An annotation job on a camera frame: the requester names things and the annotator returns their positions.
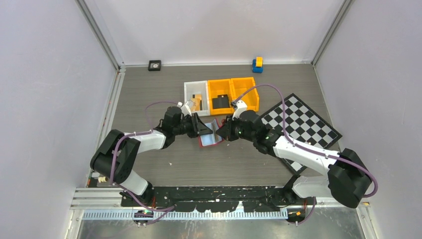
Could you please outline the red card holder wallet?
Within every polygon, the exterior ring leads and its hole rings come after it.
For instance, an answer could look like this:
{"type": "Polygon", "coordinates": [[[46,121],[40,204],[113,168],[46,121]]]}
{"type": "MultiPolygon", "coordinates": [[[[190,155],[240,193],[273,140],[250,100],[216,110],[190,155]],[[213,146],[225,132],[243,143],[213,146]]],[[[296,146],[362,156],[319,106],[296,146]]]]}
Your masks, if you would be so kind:
{"type": "Polygon", "coordinates": [[[217,135],[216,131],[221,128],[222,123],[214,118],[211,122],[205,123],[205,125],[211,130],[210,134],[204,134],[199,137],[200,147],[211,147],[216,146],[225,141],[225,139],[217,135]]]}

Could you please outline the dark grey credit card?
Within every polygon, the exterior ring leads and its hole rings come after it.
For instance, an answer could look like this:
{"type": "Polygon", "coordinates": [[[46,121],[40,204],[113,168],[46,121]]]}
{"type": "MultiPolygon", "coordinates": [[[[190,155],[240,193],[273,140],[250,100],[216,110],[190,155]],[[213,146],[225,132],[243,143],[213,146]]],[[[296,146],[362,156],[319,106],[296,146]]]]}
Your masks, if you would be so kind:
{"type": "Polygon", "coordinates": [[[212,109],[227,109],[230,108],[229,97],[227,94],[218,95],[216,98],[212,98],[212,109]]]}

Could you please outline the orange gold credit card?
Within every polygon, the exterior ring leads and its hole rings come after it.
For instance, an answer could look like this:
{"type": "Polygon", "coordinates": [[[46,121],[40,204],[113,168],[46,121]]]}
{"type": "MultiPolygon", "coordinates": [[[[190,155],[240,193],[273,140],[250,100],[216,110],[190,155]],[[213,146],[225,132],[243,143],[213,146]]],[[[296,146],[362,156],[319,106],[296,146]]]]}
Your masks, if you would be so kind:
{"type": "Polygon", "coordinates": [[[191,100],[195,104],[199,104],[202,101],[202,95],[201,94],[193,94],[191,100]]]}

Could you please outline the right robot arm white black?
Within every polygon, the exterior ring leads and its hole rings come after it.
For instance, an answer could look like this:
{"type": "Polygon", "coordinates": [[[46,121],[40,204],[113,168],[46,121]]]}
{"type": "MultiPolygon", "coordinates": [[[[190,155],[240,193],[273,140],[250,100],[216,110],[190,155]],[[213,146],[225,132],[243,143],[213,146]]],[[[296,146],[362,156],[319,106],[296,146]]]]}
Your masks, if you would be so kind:
{"type": "Polygon", "coordinates": [[[228,115],[216,133],[227,141],[250,141],[260,153],[318,172],[319,176],[297,176],[288,182],[284,198],[290,204],[309,197],[329,197],[356,208],[363,198],[374,196],[379,189],[374,175],[353,150],[321,149],[291,139],[287,133],[266,126],[254,111],[228,115]]]}

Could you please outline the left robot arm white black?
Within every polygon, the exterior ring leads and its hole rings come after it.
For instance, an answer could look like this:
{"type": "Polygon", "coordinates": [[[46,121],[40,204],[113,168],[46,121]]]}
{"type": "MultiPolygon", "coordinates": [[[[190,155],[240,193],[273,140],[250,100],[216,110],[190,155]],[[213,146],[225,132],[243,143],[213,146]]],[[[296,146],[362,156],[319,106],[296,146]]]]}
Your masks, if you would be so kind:
{"type": "Polygon", "coordinates": [[[154,190],[152,183],[133,170],[137,155],[165,149],[178,135],[196,138],[212,133],[197,113],[172,106],[166,110],[159,124],[147,132],[111,130],[94,153],[90,168],[107,177],[111,183],[121,186],[125,196],[132,197],[141,206],[147,206],[152,202],[154,190]]]}

